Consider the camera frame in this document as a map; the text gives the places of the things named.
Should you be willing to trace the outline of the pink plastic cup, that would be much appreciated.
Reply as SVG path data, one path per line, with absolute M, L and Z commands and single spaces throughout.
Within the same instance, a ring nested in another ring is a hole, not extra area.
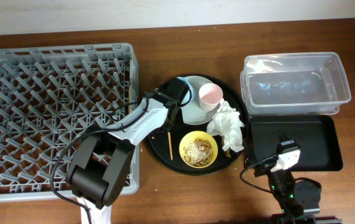
M 223 91 L 214 83 L 201 86 L 198 92 L 200 108 L 204 111 L 214 110 L 223 99 Z

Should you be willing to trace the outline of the white paper napkin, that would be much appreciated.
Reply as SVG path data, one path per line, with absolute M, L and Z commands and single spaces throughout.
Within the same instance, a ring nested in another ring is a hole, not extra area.
M 234 152 L 240 152 L 244 150 L 241 129 L 245 125 L 239 119 L 240 115 L 236 108 L 232 108 L 226 100 L 222 99 L 219 108 L 206 127 L 206 132 L 209 135 L 222 137 L 223 151 L 230 149 Z

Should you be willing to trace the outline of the yellow bowl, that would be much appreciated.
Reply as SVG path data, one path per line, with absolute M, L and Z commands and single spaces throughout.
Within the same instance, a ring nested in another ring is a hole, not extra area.
M 180 157 L 188 166 L 202 169 L 214 163 L 218 156 L 215 139 L 204 131 L 186 134 L 179 145 Z

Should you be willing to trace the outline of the light blue plastic cup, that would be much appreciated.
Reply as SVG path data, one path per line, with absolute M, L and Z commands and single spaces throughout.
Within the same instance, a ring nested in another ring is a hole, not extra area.
M 184 107 L 185 105 L 189 104 L 193 100 L 193 98 L 195 97 L 195 91 L 194 91 L 192 85 L 189 83 L 189 81 L 186 78 L 178 77 L 178 79 L 184 81 L 188 86 L 188 91 L 187 91 L 184 99 L 182 100 L 182 103 L 179 106 L 181 108 L 181 107 Z

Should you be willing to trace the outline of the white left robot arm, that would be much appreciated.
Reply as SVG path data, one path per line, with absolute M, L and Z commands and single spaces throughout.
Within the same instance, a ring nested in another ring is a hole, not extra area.
M 152 131 L 172 125 L 179 108 L 193 93 L 182 78 L 173 78 L 145 92 L 141 103 L 123 119 L 104 127 L 91 127 L 71 143 L 77 146 L 66 182 L 85 213 L 85 223 L 108 223 L 108 208 L 120 195 L 134 151 Z

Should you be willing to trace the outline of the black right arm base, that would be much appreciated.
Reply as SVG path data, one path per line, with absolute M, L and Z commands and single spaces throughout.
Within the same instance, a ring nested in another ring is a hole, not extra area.
M 321 201 L 321 184 L 315 180 L 308 178 L 297 178 L 293 181 L 293 206 L 295 209 L 295 223 L 304 224 L 342 224 L 342 219 L 336 217 L 321 217 L 316 215 L 320 213 L 319 203 Z M 271 216 L 271 223 L 278 223 L 283 216 L 283 211 L 280 214 Z

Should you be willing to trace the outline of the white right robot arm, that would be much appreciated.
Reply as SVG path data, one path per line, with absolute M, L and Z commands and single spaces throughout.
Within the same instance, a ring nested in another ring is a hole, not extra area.
M 271 194 L 278 201 L 283 216 L 278 223 L 295 223 L 295 209 L 293 206 L 293 175 L 290 171 L 298 163 L 300 145 L 285 133 L 278 130 L 277 150 L 271 156 L 259 163 L 259 174 L 266 175 Z

